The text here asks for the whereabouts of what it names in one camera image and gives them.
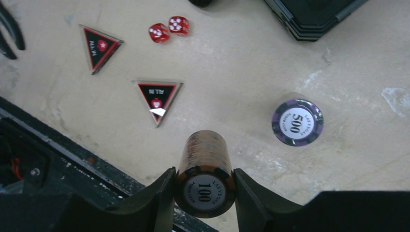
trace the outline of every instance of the dice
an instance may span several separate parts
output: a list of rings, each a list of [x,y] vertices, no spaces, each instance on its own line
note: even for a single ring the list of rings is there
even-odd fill
[[[149,35],[152,41],[156,43],[163,43],[169,39],[169,31],[162,23],[157,23],[149,28]]]
[[[181,16],[173,16],[169,19],[169,31],[177,35],[188,34],[188,20]]]

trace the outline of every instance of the black plastic part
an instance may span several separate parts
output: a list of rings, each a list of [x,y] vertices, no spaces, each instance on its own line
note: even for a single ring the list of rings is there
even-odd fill
[[[324,191],[308,204],[293,203],[234,169],[240,232],[407,231],[408,191]]]
[[[14,40],[16,47],[19,50],[25,50],[26,44],[24,42],[23,33],[13,18],[13,16],[8,12],[8,10],[4,7],[4,5],[0,2],[0,22],[4,25],[4,27],[9,32],[11,38]],[[4,39],[3,35],[0,33],[0,51],[3,55],[5,55],[9,59],[17,59],[17,56],[8,46],[6,40]]]
[[[264,0],[297,41],[314,42],[367,0]]]
[[[45,180],[51,150],[44,147],[36,136],[23,129],[10,118],[0,119],[0,139],[10,147],[10,156],[19,159],[19,172],[24,179],[37,188],[41,188]]]
[[[1,195],[2,231],[170,232],[175,174],[175,168],[168,169],[150,186],[105,210],[73,194]]]
[[[213,0],[189,0],[190,3],[194,4],[197,7],[207,7]]]

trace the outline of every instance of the poker chip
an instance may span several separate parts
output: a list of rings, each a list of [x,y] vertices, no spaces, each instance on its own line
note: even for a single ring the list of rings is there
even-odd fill
[[[272,130],[284,144],[305,146],[321,134],[323,114],[308,100],[291,99],[276,109],[272,117]]]
[[[222,136],[211,130],[191,135],[176,173],[176,204],[197,218],[214,218],[231,208],[235,190]]]
[[[190,1],[190,3],[194,4],[195,6],[202,8],[202,7],[206,7],[209,4],[211,4],[211,2],[213,0],[189,0],[189,1]]]

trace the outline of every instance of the concrete floor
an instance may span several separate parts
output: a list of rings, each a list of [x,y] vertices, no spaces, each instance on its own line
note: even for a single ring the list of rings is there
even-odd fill
[[[189,135],[214,130],[233,167],[297,203],[322,190],[410,188],[408,0],[371,0],[316,43],[295,42],[261,0],[210,12],[187,0],[2,2],[27,50],[0,58],[0,95],[144,184],[178,166]],[[173,15],[190,20],[190,36],[153,43],[148,27]],[[80,23],[125,41],[96,76]],[[184,82],[158,129],[132,83],[141,79]],[[323,111],[324,131],[305,147],[272,133],[288,92]],[[234,207],[205,221],[237,231]]]

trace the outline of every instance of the black triangle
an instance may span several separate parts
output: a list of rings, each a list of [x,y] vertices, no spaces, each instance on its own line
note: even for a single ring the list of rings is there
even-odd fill
[[[92,74],[96,74],[121,46],[123,41],[86,26],[82,26],[82,28]]]
[[[162,123],[182,83],[138,82],[157,127]]]

